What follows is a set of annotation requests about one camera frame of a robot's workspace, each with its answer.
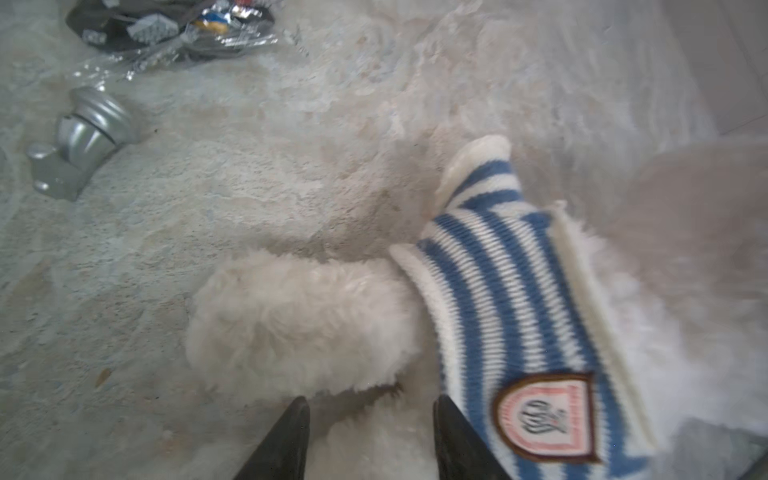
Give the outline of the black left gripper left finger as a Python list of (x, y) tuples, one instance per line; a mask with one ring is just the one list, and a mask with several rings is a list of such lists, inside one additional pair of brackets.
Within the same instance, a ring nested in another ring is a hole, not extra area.
[(307, 399), (296, 397), (234, 476), (234, 480), (303, 480), (310, 418)]

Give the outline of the small silver chess piece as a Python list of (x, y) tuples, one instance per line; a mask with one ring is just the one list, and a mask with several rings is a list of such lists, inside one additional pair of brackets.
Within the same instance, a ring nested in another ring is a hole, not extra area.
[(139, 126), (125, 105), (97, 88), (75, 88), (70, 99), (72, 111), (58, 119), (55, 141), (33, 142), (26, 155), (37, 192), (74, 202), (111, 155), (139, 141)]

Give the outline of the clear bag of toy bricks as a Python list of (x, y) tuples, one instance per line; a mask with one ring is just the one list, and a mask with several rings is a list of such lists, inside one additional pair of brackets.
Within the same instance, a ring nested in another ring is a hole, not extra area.
[(98, 82), (237, 58), (279, 40), (265, 1), (77, 1), (64, 21), (98, 52), (74, 75)]

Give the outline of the blue white striped shirt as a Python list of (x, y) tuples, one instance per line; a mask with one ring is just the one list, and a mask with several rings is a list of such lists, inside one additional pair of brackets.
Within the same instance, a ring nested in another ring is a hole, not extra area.
[(655, 432), (606, 299), (510, 156), (500, 135), (463, 147), (419, 240), (390, 250), (434, 325), (442, 390), (514, 479), (643, 479)]

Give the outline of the white teddy bear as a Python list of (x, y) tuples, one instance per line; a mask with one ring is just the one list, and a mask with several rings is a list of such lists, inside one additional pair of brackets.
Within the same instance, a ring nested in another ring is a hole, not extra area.
[[(765, 139), (653, 159), (602, 229), (565, 202), (523, 196), (563, 210), (606, 299), (655, 432), (643, 479), (687, 423), (766, 435)], [(390, 250), (355, 262), (252, 250), (192, 298), (185, 354), (208, 390), (246, 407), (307, 399), (304, 479), (439, 479), (437, 336)], [(209, 456), (184, 474), (234, 479), (253, 452)]]

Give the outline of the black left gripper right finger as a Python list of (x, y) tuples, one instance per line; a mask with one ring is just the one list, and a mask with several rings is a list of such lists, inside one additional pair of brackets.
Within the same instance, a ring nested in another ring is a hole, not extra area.
[(448, 395), (433, 404), (433, 427), (440, 480), (511, 480)]

